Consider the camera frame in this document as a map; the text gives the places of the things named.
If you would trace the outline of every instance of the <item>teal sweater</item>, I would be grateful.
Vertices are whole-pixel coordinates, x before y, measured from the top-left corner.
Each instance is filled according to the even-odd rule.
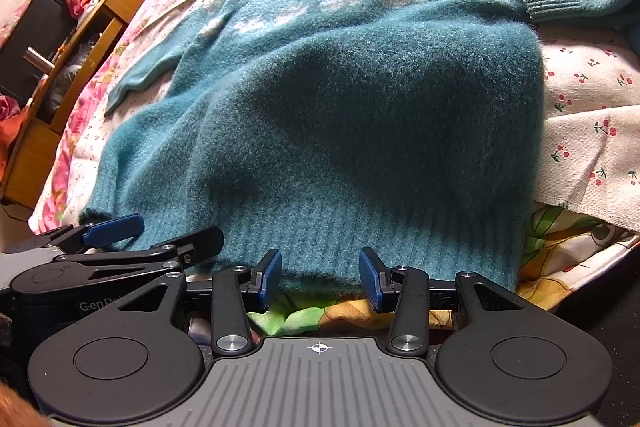
[[[513,288],[542,127],[527,23],[639,14],[636,0],[201,4],[111,92],[108,113],[175,68],[108,140],[84,219],[139,212],[130,249],[215,223],[214,269],[279,248],[288,289],[359,293],[364,246]]]

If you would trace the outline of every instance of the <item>silver bolt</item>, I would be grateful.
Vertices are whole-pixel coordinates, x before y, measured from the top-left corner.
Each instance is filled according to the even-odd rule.
[[[249,341],[242,335],[225,335],[218,339],[216,345],[224,351],[239,351],[248,343]]]
[[[415,351],[422,347],[422,341],[415,335],[398,335],[391,340],[391,345],[400,351]]]

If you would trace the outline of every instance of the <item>fuzzy knit sweater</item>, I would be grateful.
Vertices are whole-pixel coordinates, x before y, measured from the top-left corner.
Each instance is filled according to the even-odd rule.
[[[84,219],[139,212],[129,249],[217,224],[213,269],[279,248],[286,289],[359,293],[364,246],[513,288],[542,127],[527,23],[639,14],[636,0],[199,6],[111,92],[107,113],[175,68],[108,140]]]

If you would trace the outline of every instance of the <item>bed sheet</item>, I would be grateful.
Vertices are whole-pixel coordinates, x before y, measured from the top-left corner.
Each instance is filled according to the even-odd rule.
[[[104,120],[107,93],[122,73],[162,39],[187,10],[210,1],[145,1],[113,54],[76,103],[58,148],[54,167],[30,219],[34,231],[43,232],[61,223],[78,222],[79,212],[91,194],[100,153],[109,135],[139,108],[161,98],[169,86],[171,75],[165,75],[150,89],[130,96],[113,118]],[[591,212],[586,215],[582,212],[580,201],[569,205],[564,194],[558,194],[558,189],[562,192],[562,189],[569,187],[578,200],[584,199],[584,190],[575,190],[571,183],[558,177],[558,169],[566,169],[567,176],[571,178],[572,170],[575,171],[571,165],[576,158],[579,160],[580,179],[586,179],[587,189],[602,188],[605,197],[609,194],[604,191],[614,183],[609,165],[598,163],[597,155],[593,162],[593,155],[584,150],[589,147],[596,150],[602,148],[594,136],[597,140],[606,137],[606,143],[610,143],[620,133],[623,126],[614,124],[615,121],[621,121],[620,116],[612,116],[611,107],[625,110],[635,103],[640,104],[640,99],[636,101],[634,98],[635,93],[629,93],[633,79],[639,77],[640,82],[640,74],[638,58],[620,42],[614,32],[595,34],[588,30],[576,32],[564,28],[540,28],[540,38],[546,68],[546,121],[558,123],[554,127],[555,133],[545,131],[541,177],[560,182],[551,195],[540,191],[536,194],[538,201],[555,203],[555,206],[538,204],[532,211],[532,225],[527,235],[517,292],[551,309],[562,298],[617,262],[640,240],[639,235],[625,230],[624,220],[616,222],[615,219],[606,219],[608,214],[598,216],[598,212],[591,207]],[[600,92],[605,83],[612,81],[620,86],[621,98],[613,103],[609,100],[603,103],[593,93]],[[591,89],[590,92],[585,90],[586,87]],[[582,149],[578,150],[574,147],[576,141],[567,137],[567,133],[571,133],[576,127],[576,120],[583,117],[585,112],[590,114],[588,131],[591,135],[584,139],[580,137],[578,142],[582,144]],[[591,121],[594,116],[597,117],[596,126]],[[593,163],[593,168],[588,172],[582,172],[585,163]],[[635,173],[635,167],[623,173],[626,176],[626,189],[640,187],[640,184],[636,184]],[[291,333],[343,320],[379,327],[385,320],[383,317],[374,317],[365,301],[340,303],[336,308],[335,303],[328,302],[316,302],[313,306],[307,297],[283,296],[283,299],[281,303],[286,305],[276,307],[268,315],[255,317],[255,322],[264,331]],[[433,312],[431,318],[432,323],[441,327],[450,325],[448,314]]]

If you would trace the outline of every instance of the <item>wooden desk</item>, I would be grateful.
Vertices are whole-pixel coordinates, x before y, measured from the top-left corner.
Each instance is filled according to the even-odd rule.
[[[0,199],[3,204],[17,203],[27,208],[35,207],[53,166],[66,120],[80,92],[114,49],[143,1],[100,0],[63,45],[62,52],[54,62],[54,69],[35,93],[20,134],[14,143],[0,184]],[[78,46],[96,33],[101,34],[100,38],[66,90],[52,120],[49,123],[41,120],[37,117],[38,110],[56,77]]]

